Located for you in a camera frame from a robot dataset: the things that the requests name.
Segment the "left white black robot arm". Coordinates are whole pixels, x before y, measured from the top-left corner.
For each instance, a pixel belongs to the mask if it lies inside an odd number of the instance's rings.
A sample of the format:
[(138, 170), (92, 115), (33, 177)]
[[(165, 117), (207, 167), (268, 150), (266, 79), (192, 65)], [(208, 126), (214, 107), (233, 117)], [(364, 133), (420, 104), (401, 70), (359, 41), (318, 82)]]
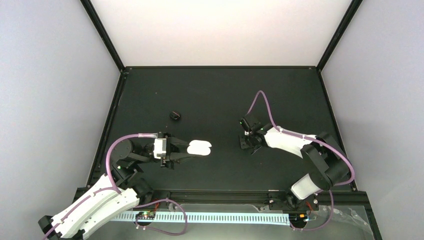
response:
[(115, 140), (107, 150), (105, 174), (61, 212), (45, 215), (38, 224), (45, 240), (86, 240), (118, 215), (161, 203), (180, 204), (167, 198), (154, 199), (153, 189), (142, 178), (142, 163), (159, 162), (172, 169), (175, 163), (208, 156), (211, 143), (190, 142), (167, 132), (134, 133)]

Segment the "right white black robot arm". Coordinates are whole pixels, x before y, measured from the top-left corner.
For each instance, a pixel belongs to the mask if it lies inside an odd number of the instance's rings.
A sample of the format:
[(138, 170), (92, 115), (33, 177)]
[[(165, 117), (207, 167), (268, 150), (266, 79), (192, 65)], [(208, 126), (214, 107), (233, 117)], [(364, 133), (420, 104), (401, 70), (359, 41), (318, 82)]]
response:
[(244, 135), (239, 137), (241, 149), (256, 152), (262, 147), (279, 149), (302, 159), (306, 174), (288, 190), (285, 204), (299, 209), (305, 199), (320, 191), (341, 185), (347, 176), (353, 176), (352, 165), (337, 141), (328, 133), (305, 135), (272, 124), (262, 124), (253, 115), (239, 121)]

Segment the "black earbuds charging case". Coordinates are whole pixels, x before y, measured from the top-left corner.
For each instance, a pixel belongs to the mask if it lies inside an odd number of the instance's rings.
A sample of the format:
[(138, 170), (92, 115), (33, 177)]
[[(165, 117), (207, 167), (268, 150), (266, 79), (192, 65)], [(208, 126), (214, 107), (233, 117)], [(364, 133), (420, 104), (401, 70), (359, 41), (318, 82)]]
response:
[(170, 117), (172, 120), (178, 121), (178, 120), (180, 120), (180, 119), (181, 119), (181, 114), (180, 114), (179, 112), (177, 112), (177, 111), (171, 111), (171, 112), (169, 113), (169, 117)]

